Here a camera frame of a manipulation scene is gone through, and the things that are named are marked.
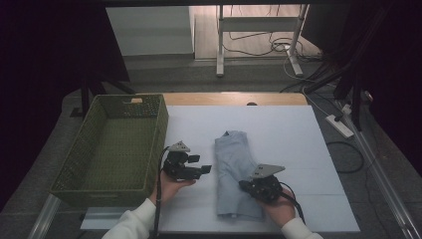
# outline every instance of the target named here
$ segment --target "folded cloth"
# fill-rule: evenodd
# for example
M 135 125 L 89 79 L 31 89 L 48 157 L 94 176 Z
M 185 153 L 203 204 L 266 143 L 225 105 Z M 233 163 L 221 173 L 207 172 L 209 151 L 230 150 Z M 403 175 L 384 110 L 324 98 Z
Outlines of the folded cloth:
M 249 150 L 246 133 L 226 131 L 215 139 L 218 167 L 217 215 L 244 220 L 264 220 L 262 207 L 243 191 L 240 180 L 251 180 L 257 167 Z

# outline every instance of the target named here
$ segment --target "white sleeve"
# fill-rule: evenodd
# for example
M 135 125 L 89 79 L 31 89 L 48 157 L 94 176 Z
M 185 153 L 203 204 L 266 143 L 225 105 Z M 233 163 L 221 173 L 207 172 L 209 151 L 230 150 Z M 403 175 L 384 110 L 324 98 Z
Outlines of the white sleeve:
M 138 208 L 125 211 L 118 223 L 104 235 L 103 239 L 146 239 L 154 218 L 155 205 L 146 198 Z
M 290 220 L 282 227 L 282 232 L 286 239 L 322 239 L 319 234 L 310 231 L 301 218 Z

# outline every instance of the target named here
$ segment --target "green plastic basket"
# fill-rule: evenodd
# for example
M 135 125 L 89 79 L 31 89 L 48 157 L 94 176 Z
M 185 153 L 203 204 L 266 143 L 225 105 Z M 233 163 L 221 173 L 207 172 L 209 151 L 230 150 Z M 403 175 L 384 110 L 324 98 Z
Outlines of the green plastic basket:
M 71 206 L 138 206 L 154 188 L 168 112 L 162 95 L 96 96 L 51 193 Z

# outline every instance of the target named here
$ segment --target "dark background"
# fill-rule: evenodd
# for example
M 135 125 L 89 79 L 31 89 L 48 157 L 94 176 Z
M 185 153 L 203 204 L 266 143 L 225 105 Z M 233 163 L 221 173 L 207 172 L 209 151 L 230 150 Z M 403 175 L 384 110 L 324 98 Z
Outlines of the dark background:
M 376 2 L 355 1 L 331 59 L 341 66 L 355 49 L 352 38 Z M 378 123 L 422 172 L 420 1 L 395 1 L 359 64 L 374 97 Z M 74 2 L 0 2 L 0 207 L 7 202 L 54 128 L 63 97 L 95 72 L 128 81 L 103 6 Z
M 0 1 L 0 208 L 49 137 L 65 95 L 101 72 L 128 81 L 105 7 Z

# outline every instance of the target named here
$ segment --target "white tabletop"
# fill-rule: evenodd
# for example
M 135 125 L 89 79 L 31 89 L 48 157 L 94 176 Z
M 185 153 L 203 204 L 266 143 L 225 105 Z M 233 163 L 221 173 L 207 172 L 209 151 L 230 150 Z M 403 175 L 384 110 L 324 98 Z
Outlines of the white tabletop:
M 183 188 L 162 208 L 159 229 L 171 233 L 280 233 L 265 222 L 219 218 L 214 139 L 226 130 L 247 133 L 258 163 L 281 165 L 276 176 L 288 184 L 314 232 L 358 232 L 359 228 L 310 106 L 167 107 L 165 145 L 180 140 L 212 164 L 209 174 Z M 82 229 L 110 229 L 127 208 L 90 208 Z

